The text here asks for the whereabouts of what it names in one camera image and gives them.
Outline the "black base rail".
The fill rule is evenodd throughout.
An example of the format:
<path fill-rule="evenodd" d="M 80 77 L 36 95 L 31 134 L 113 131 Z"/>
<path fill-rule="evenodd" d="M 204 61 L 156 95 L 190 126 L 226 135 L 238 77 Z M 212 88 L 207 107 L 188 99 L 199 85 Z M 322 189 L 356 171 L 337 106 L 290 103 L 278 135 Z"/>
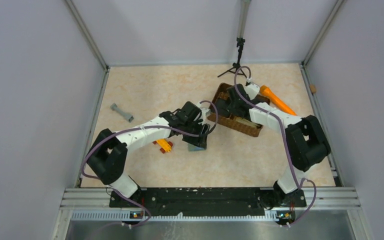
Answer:
<path fill-rule="evenodd" d="M 130 200 L 153 217 L 263 216 L 274 208 L 306 207 L 303 190 L 284 194 L 271 187 L 142 188 Z"/>

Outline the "orange flashlight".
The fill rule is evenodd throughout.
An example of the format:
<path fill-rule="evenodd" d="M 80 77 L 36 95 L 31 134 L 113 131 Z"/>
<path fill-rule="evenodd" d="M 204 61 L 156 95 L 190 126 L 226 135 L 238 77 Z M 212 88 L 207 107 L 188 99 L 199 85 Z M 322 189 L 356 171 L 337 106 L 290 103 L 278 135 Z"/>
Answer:
<path fill-rule="evenodd" d="M 262 85 L 259 89 L 259 92 L 262 96 L 268 98 L 281 111 L 293 116 L 297 115 L 286 103 L 284 103 L 277 95 L 275 95 L 268 86 Z"/>

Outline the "gold card in basket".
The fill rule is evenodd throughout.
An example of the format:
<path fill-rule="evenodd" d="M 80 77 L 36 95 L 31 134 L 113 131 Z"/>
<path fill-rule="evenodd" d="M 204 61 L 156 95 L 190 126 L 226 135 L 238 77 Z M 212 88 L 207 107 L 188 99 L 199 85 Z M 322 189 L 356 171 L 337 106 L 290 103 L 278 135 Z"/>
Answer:
<path fill-rule="evenodd" d="M 258 123 L 254 123 L 254 122 L 251 122 L 245 118 L 241 118 L 241 117 L 237 117 L 235 116 L 233 118 L 234 121 L 240 123 L 240 124 L 243 124 L 243 125 L 246 125 L 246 126 L 249 126 L 251 128 L 255 128 L 255 129 L 260 129 L 261 128 L 261 125 L 258 124 Z"/>

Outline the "green card holder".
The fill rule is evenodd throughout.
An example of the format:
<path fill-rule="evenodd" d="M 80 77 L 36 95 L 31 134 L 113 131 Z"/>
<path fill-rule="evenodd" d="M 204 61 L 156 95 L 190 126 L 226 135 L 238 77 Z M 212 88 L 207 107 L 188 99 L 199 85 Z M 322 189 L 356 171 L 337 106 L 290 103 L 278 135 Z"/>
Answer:
<path fill-rule="evenodd" d="M 189 152 L 205 151 L 207 149 L 207 143 L 205 141 L 198 143 L 197 145 L 189 143 L 187 149 Z"/>

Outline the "grey plastic connector piece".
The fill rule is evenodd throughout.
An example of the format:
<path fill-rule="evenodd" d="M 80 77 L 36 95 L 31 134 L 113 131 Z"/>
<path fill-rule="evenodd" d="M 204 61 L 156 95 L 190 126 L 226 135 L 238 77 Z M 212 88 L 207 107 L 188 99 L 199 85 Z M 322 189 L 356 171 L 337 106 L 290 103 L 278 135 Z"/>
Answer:
<path fill-rule="evenodd" d="M 115 103 L 111 104 L 110 109 L 112 111 L 118 113 L 120 116 L 122 116 L 129 123 L 131 123 L 134 120 L 134 117 L 132 114 L 123 111 Z"/>

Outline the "black mini tripod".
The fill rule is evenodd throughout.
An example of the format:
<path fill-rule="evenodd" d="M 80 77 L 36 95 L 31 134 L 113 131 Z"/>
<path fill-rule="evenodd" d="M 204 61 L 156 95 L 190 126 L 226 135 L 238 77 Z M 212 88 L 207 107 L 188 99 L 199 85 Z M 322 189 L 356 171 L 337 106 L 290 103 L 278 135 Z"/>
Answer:
<path fill-rule="evenodd" d="M 242 55 L 243 55 L 243 50 L 244 50 L 245 42 L 246 42 L 246 40 L 243 37 L 240 37 L 240 38 L 238 37 L 236 39 L 236 47 L 237 47 L 237 59 L 236 59 L 236 62 L 234 62 L 232 64 L 231 68 L 229 68 L 226 71 L 224 71 L 221 74 L 219 74 L 217 76 L 217 78 L 220 78 L 220 77 L 222 77 L 223 75 L 225 75 L 227 73 L 235 74 L 237 71 L 239 71 L 239 73 L 238 73 L 239 76 L 244 76 L 245 78 L 248 77 L 244 73 L 244 71 L 240 69 L 240 67 L 241 67 L 241 59 L 242 59 Z"/>

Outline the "brown wicker divided basket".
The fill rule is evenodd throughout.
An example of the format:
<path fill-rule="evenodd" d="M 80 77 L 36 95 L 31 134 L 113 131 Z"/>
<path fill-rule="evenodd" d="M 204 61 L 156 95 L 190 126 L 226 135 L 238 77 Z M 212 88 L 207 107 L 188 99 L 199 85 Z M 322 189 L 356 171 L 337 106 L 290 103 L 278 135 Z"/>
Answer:
<path fill-rule="evenodd" d="M 250 110 L 252 106 L 244 99 L 254 105 L 270 103 L 267 97 L 260 94 L 251 99 L 242 84 L 234 86 L 223 82 L 214 94 L 212 103 L 215 107 L 210 107 L 211 114 L 207 119 L 242 134 L 258 137 L 263 126 L 251 121 Z"/>

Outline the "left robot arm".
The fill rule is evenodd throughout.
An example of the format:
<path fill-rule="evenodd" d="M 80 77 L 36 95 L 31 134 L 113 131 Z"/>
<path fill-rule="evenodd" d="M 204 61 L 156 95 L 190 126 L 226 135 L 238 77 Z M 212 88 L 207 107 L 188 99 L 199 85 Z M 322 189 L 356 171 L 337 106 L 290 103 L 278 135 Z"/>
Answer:
<path fill-rule="evenodd" d="M 83 164 L 90 167 L 94 178 L 117 191 L 127 206 L 134 207 L 141 194 L 139 185 L 125 173 L 127 157 L 151 143 L 178 135 L 190 145 L 206 147 L 207 136 L 215 129 L 206 120 L 215 108 L 188 101 L 182 108 L 161 112 L 133 128 L 115 132 L 106 128 L 98 134 Z"/>

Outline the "grey pole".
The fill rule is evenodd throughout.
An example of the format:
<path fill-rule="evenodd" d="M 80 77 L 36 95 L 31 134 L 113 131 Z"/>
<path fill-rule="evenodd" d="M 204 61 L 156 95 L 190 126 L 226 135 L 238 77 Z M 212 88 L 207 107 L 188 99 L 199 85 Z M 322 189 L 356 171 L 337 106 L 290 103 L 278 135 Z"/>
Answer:
<path fill-rule="evenodd" d="M 245 27 L 247 23 L 249 8 L 251 4 L 251 0 L 241 0 L 240 1 L 240 13 L 239 13 L 239 21 L 237 28 L 237 39 L 242 39 L 244 37 Z"/>

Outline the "yellow toy brick car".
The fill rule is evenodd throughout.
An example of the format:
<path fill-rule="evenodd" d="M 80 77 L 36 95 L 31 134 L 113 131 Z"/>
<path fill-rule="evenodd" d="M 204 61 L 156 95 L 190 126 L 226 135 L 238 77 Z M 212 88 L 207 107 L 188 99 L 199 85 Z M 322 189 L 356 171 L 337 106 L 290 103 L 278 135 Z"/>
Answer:
<path fill-rule="evenodd" d="M 152 142 L 154 145 L 159 145 L 160 151 L 165 154 L 172 151 L 174 144 L 164 138 Z"/>

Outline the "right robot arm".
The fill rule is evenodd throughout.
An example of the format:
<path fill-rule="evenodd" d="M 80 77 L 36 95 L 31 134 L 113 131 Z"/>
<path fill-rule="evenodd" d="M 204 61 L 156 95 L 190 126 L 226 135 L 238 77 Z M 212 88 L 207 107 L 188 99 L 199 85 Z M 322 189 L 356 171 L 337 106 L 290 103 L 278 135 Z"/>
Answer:
<path fill-rule="evenodd" d="M 254 83 L 221 83 L 212 102 L 218 115 L 211 113 L 211 121 L 251 137 L 258 137 L 263 127 L 282 136 L 289 166 L 274 184 L 273 200 L 279 206 L 287 206 L 293 200 L 293 192 L 301 186 L 307 171 L 331 153 L 317 117 L 301 117 L 271 106 L 271 100 L 261 95 L 260 87 Z"/>

